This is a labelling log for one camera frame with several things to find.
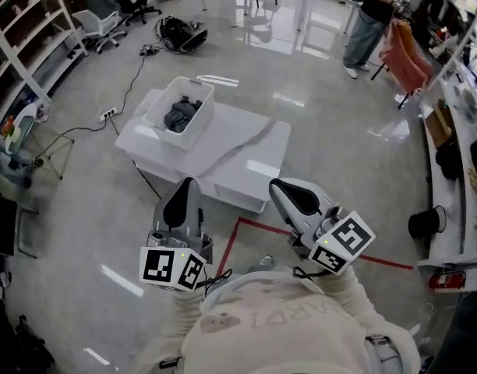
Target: power strip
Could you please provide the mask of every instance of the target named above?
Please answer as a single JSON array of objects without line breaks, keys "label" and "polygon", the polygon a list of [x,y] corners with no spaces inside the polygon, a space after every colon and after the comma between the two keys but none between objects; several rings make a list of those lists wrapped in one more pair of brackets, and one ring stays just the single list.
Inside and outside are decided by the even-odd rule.
[{"label": "power strip", "polygon": [[103,111],[98,115],[99,122],[105,122],[109,118],[114,118],[116,115],[119,115],[117,107],[109,108],[107,111]]}]

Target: black office chair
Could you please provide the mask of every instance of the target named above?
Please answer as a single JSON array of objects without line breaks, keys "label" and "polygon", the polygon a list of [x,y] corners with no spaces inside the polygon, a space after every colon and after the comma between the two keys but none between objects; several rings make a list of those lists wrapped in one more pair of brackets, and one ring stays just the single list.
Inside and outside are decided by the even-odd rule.
[{"label": "black office chair", "polygon": [[34,254],[22,249],[20,225],[23,212],[39,214],[36,210],[6,199],[0,194],[0,255],[13,256],[16,247],[23,255],[37,259]]},{"label": "black office chair", "polygon": [[158,12],[159,15],[162,14],[160,9],[155,9],[154,7],[148,6],[148,0],[136,0],[136,2],[132,2],[131,0],[115,0],[121,9],[121,12],[128,14],[128,18],[124,21],[126,26],[129,26],[129,23],[139,17],[142,20],[143,25],[147,23],[145,20],[145,14],[149,12]]}]

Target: floor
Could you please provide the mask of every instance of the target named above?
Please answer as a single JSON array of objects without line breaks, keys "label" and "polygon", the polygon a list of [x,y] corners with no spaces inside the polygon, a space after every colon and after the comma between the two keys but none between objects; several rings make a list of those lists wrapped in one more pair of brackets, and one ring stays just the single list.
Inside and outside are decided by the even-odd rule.
[{"label": "floor", "polygon": [[[370,74],[357,80],[345,74],[341,28],[348,7],[312,0],[308,25],[297,32],[301,0],[279,0],[278,6],[260,1],[259,9],[249,0],[249,17],[244,21],[243,9],[237,8],[238,26],[232,29],[221,17],[224,1],[207,0],[206,12],[200,11],[200,0],[161,6],[164,14],[203,21],[208,40],[194,55],[162,51],[147,58],[124,114],[115,119],[118,128],[148,90],[164,89],[176,76],[232,79],[214,84],[216,101],[291,124],[281,176],[316,182],[358,211],[377,236],[366,255],[412,266],[355,263],[376,309],[412,328],[421,307],[434,299],[415,267],[420,245],[407,230],[408,217],[429,204],[428,161],[416,110],[397,109],[394,98],[402,91],[386,73],[374,81]],[[237,4],[243,6],[243,0]],[[57,132],[95,127],[100,111],[120,108],[140,67],[140,48],[155,42],[156,21],[134,23],[119,48],[82,60],[57,88],[46,126]],[[371,61],[379,64],[376,53]],[[50,140],[41,137],[43,144]],[[111,125],[100,132],[75,131],[72,137],[76,143],[63,180],[46,168],[35,174],[30,193],[41,214],[25,225],[39,258],[9,260],[13,283],[6,304],[11,318],[25,314],[46,340],[59,372],[132,372],[169,307],[166,291],[137,280],[139,247],[145,245],[157,197],[115,147]],[[60,161],[61,153],[54,159]],[[150,180],[159,193],[168,189],[168,183]],[[238,217],[286,228],[271,203],[261,215],[210,199],[203,205],[204,227],[216,245],[213,269]],[[261,227],[241,224],[226,267],[242,270],[264,252],[281,260],[292,257],[285,235]],[[439,323],[437,333],[447,323]]]}]

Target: white plastic basket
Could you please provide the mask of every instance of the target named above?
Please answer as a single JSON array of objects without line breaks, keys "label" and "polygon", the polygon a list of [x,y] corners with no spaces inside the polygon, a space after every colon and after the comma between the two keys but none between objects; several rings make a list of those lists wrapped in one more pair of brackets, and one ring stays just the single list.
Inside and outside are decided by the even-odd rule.
[{"label": "white plastic basket", "polygon": [[[201,100],[202,105],[185,130],[182,133],[176,133],[166,128],[164,116],[171,110],[171,106],[179,102],[183,96],[187,96],[191,101]],[[143,120],[154,127],[154,131],[162,141],[188,151],[192,149],[200,134],[209,124],[213,113],[214,87],[199,80],[178,76],[152,104],[143,116]]]}]

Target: beige sweatshirt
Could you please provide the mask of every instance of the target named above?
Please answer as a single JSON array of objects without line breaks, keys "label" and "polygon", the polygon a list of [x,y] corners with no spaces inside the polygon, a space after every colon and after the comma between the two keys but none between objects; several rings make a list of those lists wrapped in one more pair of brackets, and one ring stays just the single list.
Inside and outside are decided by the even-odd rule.
[{"label": "beige sweatshirt", "polygon": [[371,374],[365,337],[390,338],[404,374],[419,354],[410,334],[379,315],[352,268],[312,283],[289,273],[246,274],[202,301],[202,291],[173,295],[174,316],[140,356],[136,373],[182,356],[175,372],[191,374]]}]

